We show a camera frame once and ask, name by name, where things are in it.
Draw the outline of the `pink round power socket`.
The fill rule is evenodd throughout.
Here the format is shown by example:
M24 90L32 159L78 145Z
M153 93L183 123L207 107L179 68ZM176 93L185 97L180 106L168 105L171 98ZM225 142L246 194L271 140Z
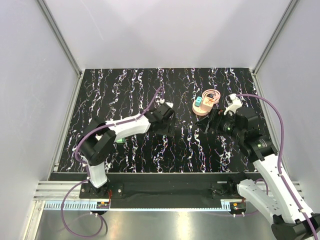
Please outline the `pink round power socket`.
M200 106L196 106L196 101L192 103L192 111L197 116L206 116L213 108L213 104L203 104L201 103Z

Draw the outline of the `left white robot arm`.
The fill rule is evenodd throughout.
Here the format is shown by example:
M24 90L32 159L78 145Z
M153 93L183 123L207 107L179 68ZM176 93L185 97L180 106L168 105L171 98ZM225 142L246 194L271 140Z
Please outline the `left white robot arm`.
M155 109L110 122L92 119L79 138L75 157L85 165L90 192L95 197L103 198L108 193L105 161L114 149L114 143L146 133L172 136L176 120L173 105L163 102Z

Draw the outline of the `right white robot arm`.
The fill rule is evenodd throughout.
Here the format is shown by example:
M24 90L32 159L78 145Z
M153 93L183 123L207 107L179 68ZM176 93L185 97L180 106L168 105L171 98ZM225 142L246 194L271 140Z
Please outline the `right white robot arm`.
M268 136L260 133L256 111L239 107L236 111L213 109L196 125L216 136L229 136L239 144L241 153L261 174L271 190L270 197L245 173L228 179L227 193L232 198L242 197L268 220L278 240L307 240L316 238L320 231L320 215L306 204L278 162L278 152Z

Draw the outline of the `green plug adapter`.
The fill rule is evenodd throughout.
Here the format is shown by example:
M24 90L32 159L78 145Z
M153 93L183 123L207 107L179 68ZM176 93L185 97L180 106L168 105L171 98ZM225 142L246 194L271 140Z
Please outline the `green plug adapter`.
M125 142L126 142L125 138L121 138L116 141L117 144L124 144Z

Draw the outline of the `pink cube adapter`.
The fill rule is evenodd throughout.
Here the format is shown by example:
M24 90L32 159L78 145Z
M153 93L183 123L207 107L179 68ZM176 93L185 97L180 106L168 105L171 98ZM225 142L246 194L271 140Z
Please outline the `pink cube adapter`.
M206 96L202 99L202 103L200 107L203 111L209 112L213 108L214 104L215 104L215 99Z

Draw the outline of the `teal USB charger plug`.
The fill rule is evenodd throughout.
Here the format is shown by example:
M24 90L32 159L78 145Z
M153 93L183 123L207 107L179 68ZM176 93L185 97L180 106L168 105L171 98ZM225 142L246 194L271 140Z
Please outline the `teal USB charger plug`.
M196 100L195 100L195 106L196 107L200 107L200 105L201 105L201 103L202 103L202 97L201 96L198 96L197 98L196 98Z

